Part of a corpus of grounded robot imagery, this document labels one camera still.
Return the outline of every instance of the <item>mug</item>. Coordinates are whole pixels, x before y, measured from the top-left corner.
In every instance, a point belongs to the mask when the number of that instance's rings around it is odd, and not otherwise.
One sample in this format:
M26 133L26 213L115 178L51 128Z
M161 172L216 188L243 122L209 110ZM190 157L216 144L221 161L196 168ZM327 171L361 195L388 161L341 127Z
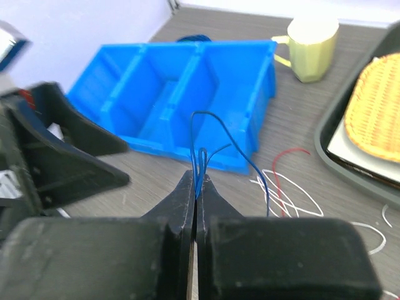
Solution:
M302 83L320 80L332 63L339 21L331 17L295 18L287 27L287 36L272 38L289 47L290 61L275 55L277 62L291 68Z

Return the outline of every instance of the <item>table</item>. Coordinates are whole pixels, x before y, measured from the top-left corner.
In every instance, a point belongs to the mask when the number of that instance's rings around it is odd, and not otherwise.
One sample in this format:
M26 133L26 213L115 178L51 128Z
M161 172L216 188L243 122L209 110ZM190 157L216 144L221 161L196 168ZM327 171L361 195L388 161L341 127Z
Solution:
M285 34L289 22L275 17L182 8L153 41L175 41L181 36L197 33L207 34L214 40L267 39ZM387 244L371 258L384 288L400 294L400 286L396 285L400 282L400 212L388 209L386 216L393 225L390 228L381 216L383 204L330 173L313 144L317 123L346 74L383 34L383 29L341 26L333 66L321 82L314 84L301 84L291 70L277 64L277 96L268 107L259 136L260 151L253 158L260 168L271 169L274 157L287 148L302 147L310 151L310 156L295 152L282 157L277 172L303 187L318 202L325 216L366 223L380 230ZM288 55L284 46L279 46L277 53ZM141 216L169 194L184 171L191 168L187 163L133 151L102 159L129 173L131 185L67 207L73 216ZM259 186L249 182L250 178L256 177L253 170L250 176L215 170L208 173L220 194L240 213L265 215L264 194ZM292 184L282 181L282 190L296 205L311 208L304 194ZM381 243L376 232L357 228L368 249Z

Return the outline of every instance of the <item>mug handle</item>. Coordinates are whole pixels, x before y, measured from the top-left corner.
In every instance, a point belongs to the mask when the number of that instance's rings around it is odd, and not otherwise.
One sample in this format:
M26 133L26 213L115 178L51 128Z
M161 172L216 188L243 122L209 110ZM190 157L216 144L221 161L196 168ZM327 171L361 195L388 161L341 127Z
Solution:
M274 42L277 42L278 44L286 44L286 45L289 44L289 36L274 36L274 37L271 38L271 40L274 41ZM287 66L288 68L292 67L291 62L288 61L287 59L284 59L281 56L278 56L278 55L275 54L274 55L274 59L277 62L283 64L284 66Z

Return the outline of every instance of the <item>tray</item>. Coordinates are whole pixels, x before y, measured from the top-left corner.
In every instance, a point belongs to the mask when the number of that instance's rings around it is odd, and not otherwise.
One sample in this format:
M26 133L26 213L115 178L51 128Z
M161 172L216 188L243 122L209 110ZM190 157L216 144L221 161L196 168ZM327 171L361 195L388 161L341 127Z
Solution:
M190 161L191 114L217 114L247 156L275 95L273 41L169 42L101 47L68 94L87 118L132 149ZM211 116L196 116L194 145L211 152L230 143ZM248 174L231 146L211 168Z
M333 99L314 135L314 144L317 153L331 171L342 177L360 190L368 193L373 198L400 208L400 189L379 182L367 174L350 170L334 162L327 152L329 142L340 122L353 92L359 74L374 57L400 52L400 22L393 24L385 36L358 62L357 66L349 73L348 78Z

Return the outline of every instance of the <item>dark blue round object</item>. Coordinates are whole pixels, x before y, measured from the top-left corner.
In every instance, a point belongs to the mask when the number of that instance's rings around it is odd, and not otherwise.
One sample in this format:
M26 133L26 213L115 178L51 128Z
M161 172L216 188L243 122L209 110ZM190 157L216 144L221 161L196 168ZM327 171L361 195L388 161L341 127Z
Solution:
M177 42L211 42L211 39L204 34L195 34L192 36L181 37Z

